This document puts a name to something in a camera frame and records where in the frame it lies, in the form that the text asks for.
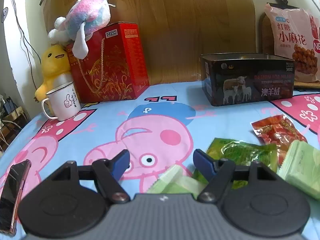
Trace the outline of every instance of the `lamb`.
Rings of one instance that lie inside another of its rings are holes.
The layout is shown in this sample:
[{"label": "lamb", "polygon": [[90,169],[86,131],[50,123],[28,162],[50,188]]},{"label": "lamb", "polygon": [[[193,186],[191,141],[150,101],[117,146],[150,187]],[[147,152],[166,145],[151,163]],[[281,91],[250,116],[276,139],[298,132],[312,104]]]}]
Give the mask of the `lamb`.
[{"label": "lamb", "polygon": [[243,92],[243,99],[242,102],[244,101],[244,98],[246,101],[251,100],[251,87],[245,87],[245,85],[242,85],[242,92]]},{"label": "lamb", "polygon": [[239,86],[232,86],[232,90],[224,90],[224,98],[223,98],[223,104],[226,102],[229,103],[229,97],[232,96],[233,104],[235,103],[235,97],[238,93],[238,87]]},{"label": "lamb", "polygon": [[226,79],[223,83],[223,91],[226,91],[226,90],[233,90],[233,86],[242,86],[242,85],[245,85],[245,77],[243,76],[240,76],[238,78],[231,78],[231,79]]},{"label": "lamb", "polygon": [[237,78],[231,78],[231,79],[227,79],[225,80],[225,82],[223,83],[223,91],[227,91],[227,90],[233,90],[233,86],[240,86],[237,92],[237,98],[238,101],[240,101],[241,99],[241,94],[243,94],[242,92],[242,86],[245,85],[245,78],[247,76],[243,77],[237,77]]}]

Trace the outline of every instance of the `bed sheet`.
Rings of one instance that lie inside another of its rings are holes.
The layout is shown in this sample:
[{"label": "bed sheet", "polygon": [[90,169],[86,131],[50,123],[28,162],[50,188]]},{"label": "bed sheet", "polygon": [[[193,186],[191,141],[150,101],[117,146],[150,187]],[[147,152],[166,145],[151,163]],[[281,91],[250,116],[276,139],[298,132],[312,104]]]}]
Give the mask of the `bed sheet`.
[{"label": "bed sheet", "polygon": [[[131,198],[145,192],[168,167],[194,171],[192,153],[207,150],[215,137],[260,144],[250,122],[286,113],[294,125],[319,149],[320,94],[294,92],[292,99],[213,107],[201,82],[161,84],[149,87],[138,99],[85,105],[64,122],[36,116],[15,138],[0,159],[0,187],[11,165],[32,162],[23,190],[30,190],[68,160],[89,165],[100,158],[111,159],[124,148],[131,163],[120,183]],[[83,186],[95,190],[91,181]],[[308,197],[311,217],[303,235],[320,239],[320,204]],[[20,224],[13,239],[25,235]],[[9,239],[0,235],[0,239]]]}]

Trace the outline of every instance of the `green candy wrapper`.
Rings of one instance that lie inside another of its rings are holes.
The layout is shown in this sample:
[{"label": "green candy wrapper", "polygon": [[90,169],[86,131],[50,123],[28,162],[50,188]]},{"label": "green candy wrapper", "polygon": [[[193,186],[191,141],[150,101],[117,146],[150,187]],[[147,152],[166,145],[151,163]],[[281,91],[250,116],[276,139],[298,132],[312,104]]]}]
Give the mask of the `green candy wrapper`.
[{"label": "green candy wrapper", "polygon": [[[276,144],[260,146],[232,139],[215,138],[209,146],[207,154],[215,160],[221,158],[230,159],[237,165],[249,166],[252,161],[259,160],[274,172],[277,171]],[[204,184],[208,184],[208,181],[198,170],[195,170],[192,177]],[[247,185],[247,181],[234,181],[232,188],[236,189],[245,185]]]},{"label": "green candy wrapper", "polygon": [[204,188],[205,185],[201,182],[188,176],[183,176],[183,168],[181,166],[173,165],[160,176],[160,178],[148,189],[147,193],[192,193],[196,199]]},{"label": "green candy wrapper", "polygon": [[291,185],[320,200],[320,151],[303,141],[290,144],[278,175]]}]

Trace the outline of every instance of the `pastel plush toy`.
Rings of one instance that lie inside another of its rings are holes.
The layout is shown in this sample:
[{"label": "pastel plush toy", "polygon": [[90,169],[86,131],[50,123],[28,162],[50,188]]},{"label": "pastel plush toy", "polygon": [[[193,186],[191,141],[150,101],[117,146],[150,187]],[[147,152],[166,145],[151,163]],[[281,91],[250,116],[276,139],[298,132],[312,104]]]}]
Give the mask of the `pastel plush toy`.
[{"label": "pastel plush toy", "polygon": [[107,26],[111,17],[109,5],[114,6],[108,0],[78,0],[66,18],[55,21],[55,29],[48,34],[51,43],[74,40],[73,55],[84,59],[89,51],[85,37]]},{"label": "pastel plush toy", "polygon": [[35,96],[41,102],[50,90],[72,81],[67,52],[60,45],[47,49],[41,57],[43,83]]}]

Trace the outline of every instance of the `blue cap print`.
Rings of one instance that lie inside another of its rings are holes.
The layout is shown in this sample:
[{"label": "blue cap print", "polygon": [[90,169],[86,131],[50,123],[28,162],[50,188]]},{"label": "blue cap print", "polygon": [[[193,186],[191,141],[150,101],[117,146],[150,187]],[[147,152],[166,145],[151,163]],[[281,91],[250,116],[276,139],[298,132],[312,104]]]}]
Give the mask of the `blue cap print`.
[{"label": "blue cap print", "polygon": [[183,124],[188,125],[193,119],[186,118],[196,116],[196,111],[191,106],[187,106],[182,103],[155,102],[137,106],[128,116],[128,119],[146,114],[161,114],[170,116],[178,119]]}]

